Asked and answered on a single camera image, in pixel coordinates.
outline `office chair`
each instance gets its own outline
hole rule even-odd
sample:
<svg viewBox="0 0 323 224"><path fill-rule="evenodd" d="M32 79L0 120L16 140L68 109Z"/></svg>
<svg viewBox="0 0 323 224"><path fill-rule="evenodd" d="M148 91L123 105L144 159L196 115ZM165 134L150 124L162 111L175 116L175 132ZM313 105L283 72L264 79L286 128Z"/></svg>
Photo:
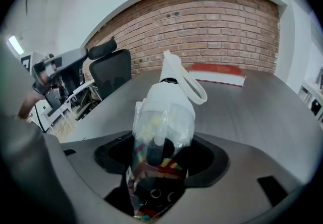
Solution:
<svg viewBox="0 0 323 224"><path fill-rule="evenodd" d="M112 37L88 52L88 58L95 60L89 68L102 100L131 79L130 52L126 49L115 51L116 49L117 43L115 37ZM84 118L94 108L93 105L96 106L95 102L84 101L84 97L82 98L83 104L78 109L76 120Z"/></svg>

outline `book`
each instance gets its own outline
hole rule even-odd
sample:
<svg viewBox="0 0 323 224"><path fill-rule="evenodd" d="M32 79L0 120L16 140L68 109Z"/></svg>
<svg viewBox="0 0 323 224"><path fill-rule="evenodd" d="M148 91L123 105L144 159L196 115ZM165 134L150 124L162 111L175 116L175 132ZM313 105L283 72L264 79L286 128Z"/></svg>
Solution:
<svg viewBox="0 0 323 224"><path fill-rule="evenodd" d="M246 75L243 71L233 65L200 64L191 66L189 73L200 81L218 82L235 86L244 86Z"/></svg>

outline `black cable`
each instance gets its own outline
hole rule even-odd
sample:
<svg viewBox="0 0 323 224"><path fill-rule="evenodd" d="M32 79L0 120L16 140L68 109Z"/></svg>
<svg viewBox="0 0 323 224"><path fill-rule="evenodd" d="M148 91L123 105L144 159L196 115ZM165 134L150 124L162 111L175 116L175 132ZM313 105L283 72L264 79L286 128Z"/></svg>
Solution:
<svg viewBox="0 0 323 224"><path fill-rule="evenodd" d="M39 115L38 115L38 111L37 111L36 105L34 105L34 107L35 107L35 110L36 110L36 115L37 115L37 118L38 118L38 121L39 121L39 124L40 124L40 128L42 129L43 133L46 133L46 131L45 131L44 127L42 126L41 121L39 119Z"/></svg>

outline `tabletop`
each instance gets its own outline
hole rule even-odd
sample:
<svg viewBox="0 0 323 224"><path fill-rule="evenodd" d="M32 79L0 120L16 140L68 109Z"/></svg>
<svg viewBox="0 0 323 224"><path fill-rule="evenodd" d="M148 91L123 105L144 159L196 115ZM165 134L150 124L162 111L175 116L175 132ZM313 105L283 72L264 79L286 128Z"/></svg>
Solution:
<svg viewBox="0 0 323 224"><path fill-rule="evenodd" d="M323 148L323 131L305 103L273 74L244 70L244 87L200 82L208 100L193 105L195 131L254 146L306 183ZM138 75L77 124L66 142L131 130L135 103L159 81L160 71Z"/></svg>

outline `robotic arm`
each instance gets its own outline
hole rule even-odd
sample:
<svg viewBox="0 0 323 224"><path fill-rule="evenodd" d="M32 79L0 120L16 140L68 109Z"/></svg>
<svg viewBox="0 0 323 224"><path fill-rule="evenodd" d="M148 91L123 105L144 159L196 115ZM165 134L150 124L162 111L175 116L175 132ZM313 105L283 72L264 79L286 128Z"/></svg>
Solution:
<svg viewBox="0 0 323 224"><path fill-rule="evenodd" d="M45 96L52 109L58 109L83 84L82 65L87 56L86 48L78 48L56 57L49 54L32 67L33 89ZM42 72L48 78L47 85L41 80Z"/></svg>

